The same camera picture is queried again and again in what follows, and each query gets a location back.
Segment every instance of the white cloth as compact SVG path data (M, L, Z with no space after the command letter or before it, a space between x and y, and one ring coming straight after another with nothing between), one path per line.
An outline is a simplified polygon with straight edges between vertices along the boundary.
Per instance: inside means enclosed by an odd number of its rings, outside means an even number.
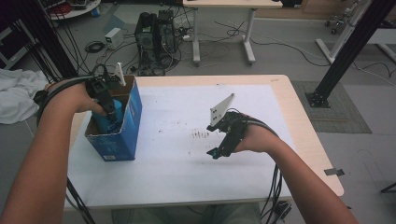
M31 117L38 105L35 93L48 83L44 74L0 69L0 123L12 124Z

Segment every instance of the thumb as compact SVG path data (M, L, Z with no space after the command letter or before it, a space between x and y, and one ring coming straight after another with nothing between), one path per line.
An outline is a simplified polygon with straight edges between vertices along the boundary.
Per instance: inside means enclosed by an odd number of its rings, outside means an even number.
M95 101L92 101L92 103L90 104L89 110L91 110L92 112L99 114L101 116L107 115L106 111L102 108L102 106L97 104Z

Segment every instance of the floor mat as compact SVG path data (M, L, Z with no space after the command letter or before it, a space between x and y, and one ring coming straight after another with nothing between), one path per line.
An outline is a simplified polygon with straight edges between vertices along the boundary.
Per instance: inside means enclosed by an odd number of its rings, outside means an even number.
M338 83L332 90L328 98L330 108L311 107L306 100L305 93L313 92L319 82L292 81L291 84L316 132L372 133L342 84Z

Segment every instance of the black tape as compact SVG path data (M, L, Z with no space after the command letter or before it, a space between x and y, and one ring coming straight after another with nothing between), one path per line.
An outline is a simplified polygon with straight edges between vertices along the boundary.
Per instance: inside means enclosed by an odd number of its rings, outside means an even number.
M326 175L337 175L337 176L345 174L342 169L337 170L335 168L324 170L324 173L326 173Z

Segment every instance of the cardboard box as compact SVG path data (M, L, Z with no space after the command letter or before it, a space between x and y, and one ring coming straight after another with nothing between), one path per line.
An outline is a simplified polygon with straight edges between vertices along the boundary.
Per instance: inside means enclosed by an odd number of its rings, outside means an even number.
M110 91L111 95L121 101L123 121L118 133L100 134L95 119L91 117L85 137L96 149L104 161L133 161L139 133L142 102L136 80L133 76L125 77L126 87Z

